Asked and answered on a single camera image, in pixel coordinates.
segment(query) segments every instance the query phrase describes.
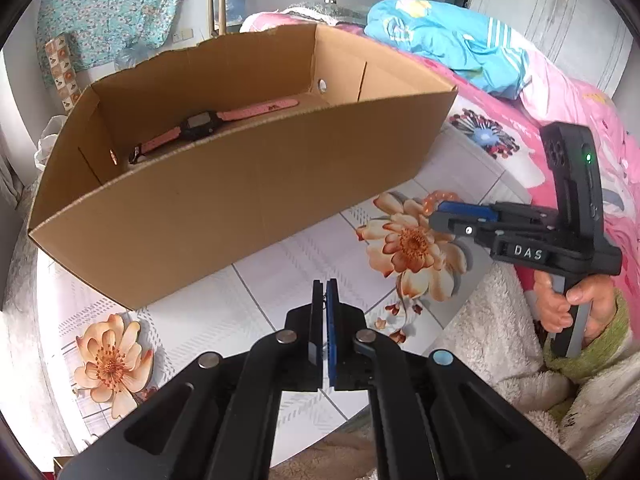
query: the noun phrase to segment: flower center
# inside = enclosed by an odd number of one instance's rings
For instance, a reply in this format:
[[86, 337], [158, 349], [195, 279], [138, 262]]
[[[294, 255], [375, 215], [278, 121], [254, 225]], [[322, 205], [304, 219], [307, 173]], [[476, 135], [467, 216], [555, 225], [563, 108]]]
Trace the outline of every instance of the flower center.
[[124, 355], [115, 346], [100, 347], [95, 363], [98, 367], [98, 379], [114, 390], [124, 375]]
[[428, 234], [420, 227], [402, 230], [400, 235], [400, 247], [402, 252], [409, 257], [424, 254], [429, 247]]

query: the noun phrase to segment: human hand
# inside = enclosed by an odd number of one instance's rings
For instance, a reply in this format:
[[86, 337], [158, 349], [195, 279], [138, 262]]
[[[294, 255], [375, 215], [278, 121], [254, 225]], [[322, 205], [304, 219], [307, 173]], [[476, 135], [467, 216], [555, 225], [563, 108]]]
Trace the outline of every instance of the human hand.
[[568, 290], [566, 297], [554, 292], [549, 273], [536, 270], [533, 277], [533, 290], [538, 297], [536, 306], [540, 313], [540, 321], [548, 332], [558, 333], [570, 327], [574, 320], [569, 314], [569, 307], [593, 300], [582, 340], [584, 347], [602, 334], [616, 315], [616, 300], [610, 276], [587, 276]]

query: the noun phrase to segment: pink watch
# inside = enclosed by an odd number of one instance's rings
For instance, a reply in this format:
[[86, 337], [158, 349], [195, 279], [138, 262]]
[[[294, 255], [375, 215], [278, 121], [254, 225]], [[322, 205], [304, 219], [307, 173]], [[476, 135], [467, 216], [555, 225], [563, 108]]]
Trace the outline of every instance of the pink watch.
[[141, 155], [146, 155], [172, 140], [184, 139], [193, 141], [203, 139], [215, 133], [221, 124], [228, 121], [239, 121], [240, 119], [263, 115], [276, 110], [284, 110], [284, 108], [292, 108], [297, 104], [298, 101], [296, 99], [289, 98], [252, 105], [247, 108], [238, 108], [229, 112], [203, 112], [194, 115], [164, 134], [138, 144], [129, 155], [129, 162], [135, 164]]

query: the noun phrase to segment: sleeve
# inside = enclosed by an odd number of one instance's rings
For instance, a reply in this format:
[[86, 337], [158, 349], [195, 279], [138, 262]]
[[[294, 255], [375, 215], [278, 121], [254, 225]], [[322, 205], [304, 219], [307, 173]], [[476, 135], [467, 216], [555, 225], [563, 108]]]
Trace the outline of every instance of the sleeve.
[[578, 357], [556, 357], [551, 350], [551, 338], [547, 338], [544, 349], [546, 366], [577, 384], [583, 383], [606, 368], [620, 353], [630, 332], [628, 307], [625, 298], [617, 288], [615, 301], [617, 312], [613, 321], [597, 339], [582, 350]]

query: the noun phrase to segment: white wooden door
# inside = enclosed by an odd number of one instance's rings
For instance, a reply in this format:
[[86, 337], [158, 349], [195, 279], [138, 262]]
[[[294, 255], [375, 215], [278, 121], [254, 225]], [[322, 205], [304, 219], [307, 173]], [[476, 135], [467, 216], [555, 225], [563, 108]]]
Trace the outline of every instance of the white wooden door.
[[567, 75], [613, 95], [633, 38], [608, 0], [470, 0], [535, 44]]

